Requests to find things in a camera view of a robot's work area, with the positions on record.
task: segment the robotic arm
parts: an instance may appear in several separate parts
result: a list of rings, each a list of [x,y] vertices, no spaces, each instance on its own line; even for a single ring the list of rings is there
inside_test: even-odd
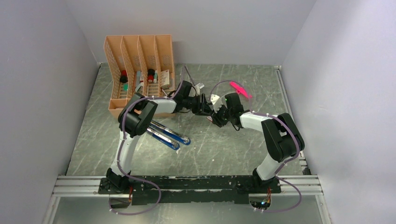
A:
[[[191,109],[192,113],[200,116],[210,116],[212,123],[218,127],[222,127],[230,122],[236,129],[251,128],[262,132],[266,141],[268,154],[264,161],[253,171],[253,179],[258,185],[263,186],[274,179],[275,171],[282,165],[283,161],[294,156],[297,152],[295,144],[289,133],[275,120],[252,114],[249,110],[245,111],[240,102],[237,93],[227,94],[226,105],[224,105],[219,96],[211,95],[211,102],[206,101],[205,95],[191,97],[190,92],[192,84],[183,81],[180,85],[179,92],[174,96],[173,100],[169,99],[146,99],[137,103],[134,108],[127,112],[133,102],[143,98],[144,96],[136,93],[129,101],[128,105],[120,113],[118,121],[120,129],[123,116],[126,116],[125,131],[127,139],[123,141],[123,132],[120,132],[120,143],[118,150],[121,150],[120,165],[126,173],[130,173],[130,163],[140,136],[145,133],[153,116],[157,113],[176,113],[183,108]],[[277,116],[283,121],[296,137],[300,150],[304,149],[304,141],[294,124],[291,116],[287,113]],[[117,166],[117,156],[111,167],[108,169],[106,178],[120,192],[125,191],[130,185],[129,180],[124,176]]]

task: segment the pink object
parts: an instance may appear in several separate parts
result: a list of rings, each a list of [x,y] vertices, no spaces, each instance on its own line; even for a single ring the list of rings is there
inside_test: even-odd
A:
[[[248,95],[242,87],[238,86],[235,82],[230,82],[230,85],[236,89],[236,93],[244,95],[246,98],[252,98],[252,95]]]

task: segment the floor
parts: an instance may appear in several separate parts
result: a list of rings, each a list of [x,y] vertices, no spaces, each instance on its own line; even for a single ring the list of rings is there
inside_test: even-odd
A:
[[[255,111],[287,112],[273,66],[188,64],[187,67],[194,81],[205,85],[201,91],[206,95],[220,80],[236,80],[253,95]],[[176,74],[180,74],[181,68],[182,65],[176,65]],[[112,86],[108,64],[104,63],[99,69],[67,175],[105,175],[113,162],[119,128],[108,111]],[[214,91],[220,96],[231,92],[233,88],[227,83]],[[241,102],[248,109],[247,99],[241,97]],[[220,129],[205,117],[192,113],[156,121],[187,135],[191,144],[181,145],[176,153],[144,134],[131,161],[133,175],[250,175],[267,155],[263,134],[257,131],[241,129],[237,132],[230,124]],[[302,175],[298,160],[290,162],[280,174]]]

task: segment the purple cable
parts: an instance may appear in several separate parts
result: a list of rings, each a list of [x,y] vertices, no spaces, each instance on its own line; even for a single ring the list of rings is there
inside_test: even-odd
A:
[[[184,78],[183,68],[182,68],[182,71],[181,71],[181,77],[180,77],[180,80],[181,80],[181,81],[180,81],[180,82],[183,82],[183,78]],[[133,103],[127,108],[127,110],[125,111],[124,116],[122,117],[122,123],[121,123],[121,129],[122,129],[122,133],[123,133],[123,135],[124,135],[124,138],[123,138],[123,140],[121,141],[120,148],[118,149],[118,153],[117,153],[117,167],[118,167],[118,169],[120,170],[120,172],[121,172],[123,175],[127,176],[128,178],[133,179],[133,180],[136,180],[136,181],[141,181],[141,182],[144,182],[144,183],[149,183],[149,184],[153,185],[155,188],[157,188],[157,189],[158,189],[158,200],[156,201],[156,203],[155,203],[152,207],[150,207],[150,208],[148,208],[148,209],[146,209],[146,210],[143,210],[143,211],[140,211],[140,212],[135,212],[135,213],[125,213],[125,212],[117,212],[116,210],[114,210],[114,209],[111,207],[111,202],[110,202],[110,199],[109,199],[109,208],[110,208],[110,211],[111,211],[111,212],[113,212],[113,213],[115,213],[115,214],[118,214],[118,215],[134,216],[134,215],[139,215],[139,214],[142,214],[142,213],[151,211],[153,208],[155,208],[155,207],[159,204],[159,202],[160,202],[160,200],[161,200],[161,189],[159,188],[158,185],[156,185],[155,183],[153,183],[153,182],[151,182],[151,181],[148,181],[148,180],[144,180],[144,179],[140,179],[140,178],[136,178],[136,177],[134,177],[134,176],[131,176],[131,175],[127,174],[127,173],[122,169],[122,167],[121,167],[121,164],[120,164],[121,149],[122,149],[122,146],[124,145],[125,140],[127,139],[127,133],[125,132],[125,121],[126,121],[126,118],[127,118],[127,117],[126,117],[125,115],[126,115],[129,111],[131,111],[131,109],[132,109],[137,103],[139,103],[139,102],[141,102],[141,101],[144,101],[144,100],[146,100],[146,99],[173,99],[173,98],[176,96],[176,94],[180,91],[180,88],[181,88],[181,87],[182,87],[182,85],[180,84],[179,87],[177,88],[175,94],[173,94],[173,96],[170,97],[170,98],[166,98],[166,97],[156,97],[156,98],[153,98],[153,97],[144,97],[144,98],[141,98],[141,99],[139,99],[139,100],[133,102]]]
[[[243,87],[242,84],[240,84],[240,83],[238,83],[238,82],[236,82],[236,81],[232,81],[232,80],[223,80],[223,81],[221,81],[221,82],[218,82],[218,83],[213,87],[213,89],[212,89],[212,91],[211,91],[209,97],[212,97],[212,93],[213,93],[213,91],[214,91],[214,88],[216,88],[216,86],[218,86],[220,83],[224,83],[224,82],[235,82],[235,83],[238,84],[240,87],[242,87],[243,89],[245,89],[246,94],[249,95],[247,89],[246,89],[245,87]],[[270,115],[270,114],[263,114],[263,113],[256,113],[256,112],[254,112],[254,111],[252,110],[252,102],[251,102],[250,98],[247,98],[247,99],[248,99],[248,101],[249,101],[249,110],[250,110],[250,112],[251,112],[252,114],[259,115],[259,116],[263,116],[263,117],[269,117],[269,118],[272,118],[272,119],[276,120],[277,122],[279,122],[279,123],[286,129],[286,131],[290,134],[291,138],[293,139],[294,144],[296,145],[296,149],[297,149],[296,154],[295,154],[292,158],[290,158],[290,159],[288,159],[288,160],[285,160],[284,163],[283,163],[281,166],[279,166],[279,168],[275,171],[274,174],[275,174],[275,177],[276,177],[278,180],[280,180],[280,181],[282,181],[282,182],[285,182],[286,184],[288,184],[288,185],[292,186],[294,189],[296,189],[296,191],[297,191],[297,193],[298,193],[298,195],[299,195],[298,202],[297,202],[295,205],[293,205],[293,206],[291,206],[291,207],[289,207],[289,208],[287,208],[287,209],[281,209],[281,210],[264,210],[263,212],[284,212],[284,211],[292,210],[292,209],[294,209],[295,207],[299,206],[300,203],[301,203],[301,201],[302,201],[302,199],[303,199],[303,196],[302,196],[302,194],[301,194],[301,191],[300,191],[295,185],[293,185],[292,183],[290,183],[290,182],[288,182],[288,181],[285,181],[284,179],[282,179],[282,178],[280,178],[279,176],[277,176],[277,174],[279,173],[279,171],[280,171],[288,162],[290,162],[290,161],[292,161],[292,160],[294,160],[294,159],[296,159],[296,158],[298,157],[298,155],[300,154],[300,146],[298,145],[297,139],[296,139],[296,137],[294,137],[293,132],[291,132],[291,130],[289,129],[289,127],[287,127],[287,125],[286,125],[283,121],[281,121],[279,118],[277,118],[277,117],[275,117],[275,116],[272,116],[272,115]]]

